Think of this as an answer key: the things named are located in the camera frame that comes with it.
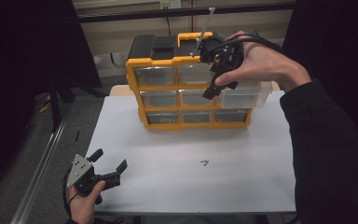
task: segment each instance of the black wire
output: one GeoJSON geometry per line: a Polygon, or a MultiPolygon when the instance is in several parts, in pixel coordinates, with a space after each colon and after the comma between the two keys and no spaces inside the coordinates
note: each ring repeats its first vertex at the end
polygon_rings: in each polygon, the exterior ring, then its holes
{"type": "Polygon", "coordinates": [[[70,85],[76,86],[76,87],[80,88],[81,90],[86,91],[89,94],[92,94],[96,97],[103,98],[103,97],[109,96],[109,94],[101,92],[101,91],[96,91],[93,88],[89,87],[88,85],[84,85],[84,84],[74,80],[72,77],[62,76],[62,79],[65,82],[69,83],[70,85]]]}
{"type": "Polygon", "coordinates": [[[65,208],[65,211],[66,211],[66,214],[68,215],[68,217],[72,217],[72,214],[71,214],[71,207],[69,206],[69,203],[66,201],[66,189],[67,189],[66,182],[68,180],[69,173],[71,173],[71,170],[72,170],[72,167],[70,167],[68,170],[66,170],[65,175],[63,176],[63,181],[62,181],[63,208],[65,208]]]}
{"type": "Polygon", "coordinates": [[[118,217],[112,221],[112,224],[120,224],[124,222],[124,217],[118,217]]]}
{"type": "Polygon", "coordinates": [[[167,24],[168,24],[168,33],[171,36],[171,26],[170,26],[170,20],[168,19],[168,17],[165,18],[167,20],[167,24]]]}
{"type": "Polygon", "coordinates": [[[244,43],[244,42],[255,42],[258,44],[262,44],[270,49],[274,49],[274,50],[282,53],[282,49],[279,46],[267,41],[264,38],[258,37],[258,38],[244,38],[244,39],[229,40],[229,41],[226,41],[220,45],[217,45],[216,47],[210,49],[209,51],[206,51],[204,54],[209,54],[210,52],[213,52],[217,49],[224,48],[225,46],[228,46],[228,45],[235,45],[235,44],[240,44],[240,43],[244,43]]]}
{"type": "Polygon", "coordinates": [[[113,53],[110,53],[110,62],[112,62],[112,64],[116,65],[115,59],[113,58],[113,53]]]}
{"type": "Polygon", "coordinates": [[[191,33],[194,33],[194,16],[191,16],[191,33]]]}
{"type": "Polygon", "coordinates": [[[71,204],[71,201],[75,198],[75,196],[72,197],[72,198],[68,201],[68,204],[71,204]]]}
{"type": "Polygon", "coordinates": [[[264,39],[263,37],[259,36],[259,35],[251,35],[251,34],[240,34],[240,35],[234,35],[233,37],[231,37],[229,40],[233,40],[235,38],[238,38],[240,36],[243,36],[243,35],[248,35],[250,37],[254,37],[254,38],[259,38],[259,39],[264,39]]]}
{"type": "Polygon", "coordinates": [[[295,224],[298,222],[298,216],[295,216],[291,221],[286,222],[285,224],[295,224]]]}

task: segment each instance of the white wall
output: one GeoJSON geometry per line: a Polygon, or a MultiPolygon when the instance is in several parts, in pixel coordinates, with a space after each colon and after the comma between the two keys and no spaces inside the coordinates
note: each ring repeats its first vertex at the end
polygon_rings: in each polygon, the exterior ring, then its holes
{"type": "MultiPolygon", "coordinates": [[[[97,0],[73,0],[75,6],[78,3],[92,3],[97,0]]],[[[122,4],[123,0],[109,0],[112,3],[122,4]]],[[[140,2],[140,0],[127,0],[127,3],[140,2]]],[[[78,15],[96,13],[121,13],[129,11],[144,11],[159,9],[159,2],[151,3],[144,0],[143,4],[131,4],[126,6],[82,8],[77,10],[78,15]]],[[[236,6],[246,4],[261,4],[272,2],[288,2],[287,0],[183,0],[182,7],[219,7],[236,6]]],[[[257,30],[262,36],[269,39],[284,38],[291,17],[291,10],[233,13],[213,15],[208,30],[218,34],[232,34],[239,30],[257,30]]],[[[195,32],[200,32],[205,24],[207,16],[195,16],[193,24],[191,17],[169,18],[172,34],[191,32],[192,25],[195,32]]],[[[93,55],[109,52],[128,52],[131,49],[132,40],[137,35],[168,35],[168,25],[164,18],[144,19],[133,21],[106,21],[82,24],[83,31],[89,42],[89,48],[93,55]]]]}

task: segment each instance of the white table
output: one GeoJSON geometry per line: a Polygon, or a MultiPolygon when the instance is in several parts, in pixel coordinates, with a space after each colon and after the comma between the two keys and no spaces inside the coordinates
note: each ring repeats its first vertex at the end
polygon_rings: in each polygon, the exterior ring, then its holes
{"type": "Polygon", "coordinates": [[[127,159],[121,186],[102,193],[97,212],[189,215],[295,212],[289,126],[274,91],[247,128],[148,131],[133,96],[103,103],[88,155],[95,173],[127,159]]]}

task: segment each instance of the plastic drawer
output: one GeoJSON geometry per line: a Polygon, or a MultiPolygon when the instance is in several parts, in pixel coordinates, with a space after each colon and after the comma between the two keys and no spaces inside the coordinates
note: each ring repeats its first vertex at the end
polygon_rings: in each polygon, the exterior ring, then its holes
{"type": "Polygon", "coordinates": [[[181,105],[211,105],[213,101],[202,97],[205,90],[180,90],[181,105]]]}
{"type": "Polygon", "coordinates": [[[241,122],[246,120],[248,109],[218,109],[214,111],[215,122],[241,122]]]}
{"type": "Polygon", "coordinates": [[[207,63],[190,63],[177,66],[179,83],[181,84],[207,84],[213,74],[211,66],[207,63]]]}
{"type": "Polygon", "coordinates": [[[261,107],[272,91],[271,82],[260,82],[258,86],[237,87],[236,90],[225,88],[219,95],[217,103],[222,108],[261,107]]]}
{"type": "Polygon", "coordinates": [[[182,111],[183,123],[208,123],[211,122],[212,110],[184,110],[182,111]]]}
{"type": "Polygon", "coordinates": [[[175,83],[173,67],[135,68],[134,73],[139,86],[165,86],[175,83]]]}
{"type": "Polygon", "coordinates": [[[238,80],[237,88],[241,88],[241,87],[261,87],[262,85],[264,85],[262,81],[252,81],[252,80],[241,79],[241,80],[238,80]]]}
{"type": "Polygon", "coordinates": [[[146,112],[150,124],[177,123],[179,113],[177,111],[153,111],[146,112]]]}
{"type": "Polygon", "coordinates": [[[176,91],[141,91],[144,106],[176,106],[176,91]]]}

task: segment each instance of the black curtain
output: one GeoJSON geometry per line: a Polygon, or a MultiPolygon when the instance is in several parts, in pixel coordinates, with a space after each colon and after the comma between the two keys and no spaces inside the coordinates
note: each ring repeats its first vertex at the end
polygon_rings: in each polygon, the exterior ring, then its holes
{"type": "Polygon", "coordinates": [[[358,1],[297,0],[283,48],[358,126],[358,1]]]}
{"type": "Polygon", "coordinates": [[[71,0],[0,1],[0,174],[18,150],[34,97],[69,77],[101,87],[71,0]]]}

